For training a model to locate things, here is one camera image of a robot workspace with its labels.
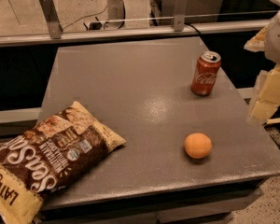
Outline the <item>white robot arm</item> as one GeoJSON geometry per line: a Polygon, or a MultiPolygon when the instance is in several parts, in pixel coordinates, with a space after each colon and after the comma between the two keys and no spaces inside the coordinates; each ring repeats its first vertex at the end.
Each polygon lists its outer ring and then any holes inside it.
{"type": "Polygon", "coordinates": [[[275,63],[270,71],[260,71],[248,105],[247,121],[263,124],[280,107],[280,10],[268,25],[245,43],[244,49],[263,51],[265,58],[275,63]]]}

